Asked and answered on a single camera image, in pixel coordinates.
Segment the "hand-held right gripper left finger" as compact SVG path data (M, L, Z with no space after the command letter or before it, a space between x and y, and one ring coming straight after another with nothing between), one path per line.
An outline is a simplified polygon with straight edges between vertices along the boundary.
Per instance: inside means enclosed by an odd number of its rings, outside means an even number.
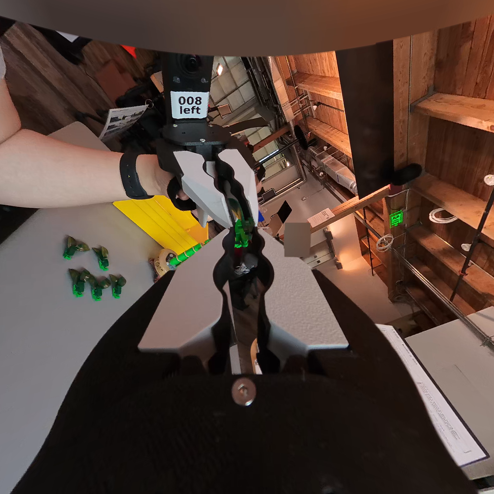
M237 336L229 280L233 275L231 230L223 230L181 264L139 342L141 352L198 357L213 374L237 372Z

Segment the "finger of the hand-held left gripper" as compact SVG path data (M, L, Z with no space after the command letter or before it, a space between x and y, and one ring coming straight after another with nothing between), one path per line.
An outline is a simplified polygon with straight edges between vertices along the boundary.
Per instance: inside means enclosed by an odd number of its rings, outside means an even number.
M258 199L255 174L238 149L224 149L218 154L218 172L230 184L231 194L241 205L244 218L258 225Z
M196 204L194 211L201 226L205 227L211 218L224 228L231 228L232 217L225 194L215 185L214 177L203 169L204 158L191 151L174 151L173 155L182 172L181 188Z

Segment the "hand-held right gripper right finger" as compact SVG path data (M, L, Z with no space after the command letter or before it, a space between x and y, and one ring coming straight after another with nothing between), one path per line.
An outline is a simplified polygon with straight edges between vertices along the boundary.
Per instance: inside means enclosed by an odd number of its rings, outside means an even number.
M347 350L349 342L312 269L286 257L283 245L263 230L256 231L256 250L262 284L256 355L261 372L279 372L292 356Z

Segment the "person's left forearm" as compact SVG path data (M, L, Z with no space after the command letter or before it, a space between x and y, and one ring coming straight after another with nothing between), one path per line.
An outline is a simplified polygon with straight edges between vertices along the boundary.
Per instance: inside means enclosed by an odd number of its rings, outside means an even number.
M50 208L125 200L120 157L22 129L1 80L2 205Z

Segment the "lego bamboo model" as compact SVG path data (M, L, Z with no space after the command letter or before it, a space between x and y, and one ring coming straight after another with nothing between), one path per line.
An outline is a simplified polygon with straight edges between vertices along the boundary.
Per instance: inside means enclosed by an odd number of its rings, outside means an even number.
M170 249L162 249L155 258L150 258L149 264L152 269L154 283L160 280L166 273L176 270L178 266L191 258L208 242L210 242L210 239L205 240L203 243L196 244L180 254L177 254Z

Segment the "person's left hand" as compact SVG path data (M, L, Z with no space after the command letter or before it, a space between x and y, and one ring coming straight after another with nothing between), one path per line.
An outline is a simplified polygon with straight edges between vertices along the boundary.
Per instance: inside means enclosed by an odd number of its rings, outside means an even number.
M146 195L169 198L167 188L174 175L162 170L156 155L139 155L136 160L136 173Z

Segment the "yellow plastic bin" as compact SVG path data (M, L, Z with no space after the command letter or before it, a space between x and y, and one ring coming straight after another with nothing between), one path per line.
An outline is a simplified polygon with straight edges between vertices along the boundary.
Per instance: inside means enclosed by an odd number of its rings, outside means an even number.
M176 209L165 196L113 205L163 248L177 254L208 241L208 228L201 227L191 212Z

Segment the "tilted wooden board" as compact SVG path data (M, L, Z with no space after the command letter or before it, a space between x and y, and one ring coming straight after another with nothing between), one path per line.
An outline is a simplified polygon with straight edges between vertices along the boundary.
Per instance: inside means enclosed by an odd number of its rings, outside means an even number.
M292 208L287 201L284 201L281 205L280 209L275 213L268 224L269 229L271 230L271 235L276 237L290 214L292 213Z

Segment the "black wristband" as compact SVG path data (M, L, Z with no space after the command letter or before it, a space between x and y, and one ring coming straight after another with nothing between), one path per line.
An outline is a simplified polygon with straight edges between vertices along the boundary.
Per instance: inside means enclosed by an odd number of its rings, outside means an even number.
M125 151L120 158L119 171L121 183L127 197L131 200L149 200L153 195L147 194L142 187L136 169L139 154L133 151Z

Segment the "black pole with round disc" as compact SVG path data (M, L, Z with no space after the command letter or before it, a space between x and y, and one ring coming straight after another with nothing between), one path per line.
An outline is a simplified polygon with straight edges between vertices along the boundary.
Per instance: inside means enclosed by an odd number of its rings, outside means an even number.
M270 134L266 138L264 138L261 141L259 141L258 143L256 143L253 146L252 153L255 153L255 152L259 151L260 149L266 147L271 142L274 142L276 139L278 139L282 135L286 134L289 130L290 130L289 125L285 125L285 126L281 127L279 130L275 131L274 133ZM293 130L295 139L292 140L291 142L283 145L281 148L278 148L277 151L275 152L275 154L278 152L282 152L285 149L288 149L288 148L290 148L294 145L297 145L297 144L299 144L302 147L302 149L304 149L304 150L308 149L309 144L307 142L306 135L303 132L303 130L300 128L300 126L295 125L292 130Z

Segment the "hanging printed sheet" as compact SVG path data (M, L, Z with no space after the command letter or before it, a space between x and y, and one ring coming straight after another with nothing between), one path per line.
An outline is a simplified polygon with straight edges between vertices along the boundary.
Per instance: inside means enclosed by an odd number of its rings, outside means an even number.
M147 109L149 109L147 105L109 109L99 140L106 141L115 138L128 130L142 117Z

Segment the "white paper notice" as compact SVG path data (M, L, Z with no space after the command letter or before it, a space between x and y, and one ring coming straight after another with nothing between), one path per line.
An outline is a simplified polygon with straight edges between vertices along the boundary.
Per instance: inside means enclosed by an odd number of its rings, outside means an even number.
M326 208L323 211L316 213L312 217L308 218L308 222L311 225L312 229L315 229L316 227L319 227L329 219L334 217L334 213L330 208Z

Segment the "wooden board with instruction sheet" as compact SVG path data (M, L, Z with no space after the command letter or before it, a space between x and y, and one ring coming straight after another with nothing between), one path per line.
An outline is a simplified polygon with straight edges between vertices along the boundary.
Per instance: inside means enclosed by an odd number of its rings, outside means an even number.
M437 435L472 480L493 477L493 348L459 320L404 338L377 324L408 370Z

